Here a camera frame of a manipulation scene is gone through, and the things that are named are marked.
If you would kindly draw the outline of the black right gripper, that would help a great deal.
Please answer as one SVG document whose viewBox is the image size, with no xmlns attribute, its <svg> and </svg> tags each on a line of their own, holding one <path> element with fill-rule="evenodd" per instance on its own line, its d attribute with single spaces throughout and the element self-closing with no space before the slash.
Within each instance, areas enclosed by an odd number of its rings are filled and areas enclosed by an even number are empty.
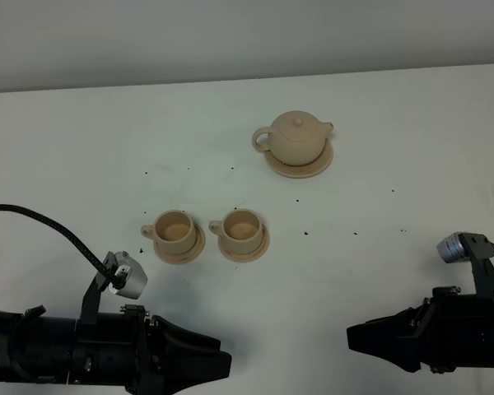
<svg viewBox="0 0 494 395">
<path fill-rule="evenodd" d="M 446 292 L 416 308 L 347 328 L 352 351 L 409 373 L 494 368 L 494 300 Z"/>
</svg>

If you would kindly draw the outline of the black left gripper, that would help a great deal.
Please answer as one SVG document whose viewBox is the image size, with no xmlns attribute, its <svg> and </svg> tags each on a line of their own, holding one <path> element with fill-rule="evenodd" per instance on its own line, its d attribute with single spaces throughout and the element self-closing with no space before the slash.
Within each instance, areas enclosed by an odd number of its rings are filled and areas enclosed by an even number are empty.
<svg viewBox="0 0 494 395">
<path fill-rule="evenodd" d="M 69 384 L 121 386 L 131 394 L 176 394 L 230 376 L 232 357 L 214 337 L 183 329 L 141 305 L 79 319 Z"/>
</svg>

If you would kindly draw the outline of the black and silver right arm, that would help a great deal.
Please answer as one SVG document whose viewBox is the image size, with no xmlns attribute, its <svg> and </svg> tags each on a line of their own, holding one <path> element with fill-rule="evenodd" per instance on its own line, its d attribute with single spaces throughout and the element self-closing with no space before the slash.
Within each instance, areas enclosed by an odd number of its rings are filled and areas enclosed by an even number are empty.
<svg viewBox="0 0 494 395">
<path fill-rule="evenodd" d="M 347 344 L 410 373 L 494 368 L 494 299 L 437 287 L 417 308 L 349 327 Z"/>
</svg>

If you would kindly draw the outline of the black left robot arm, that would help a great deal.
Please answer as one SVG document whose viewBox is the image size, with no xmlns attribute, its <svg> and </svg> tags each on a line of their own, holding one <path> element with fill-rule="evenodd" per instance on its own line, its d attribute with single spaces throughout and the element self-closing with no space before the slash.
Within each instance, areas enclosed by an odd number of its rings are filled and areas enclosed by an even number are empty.
<svg viewBox="0 0 494 395">
<path fill-rule="evenodd" d="M 219 340 L 149 316 L 141 305 L 100 313 L 95 323 L 44 313 L 41 306 L 24 314 L 0 311 L 0 382 L 176 394 L 231 371 Z"/>
</svg>

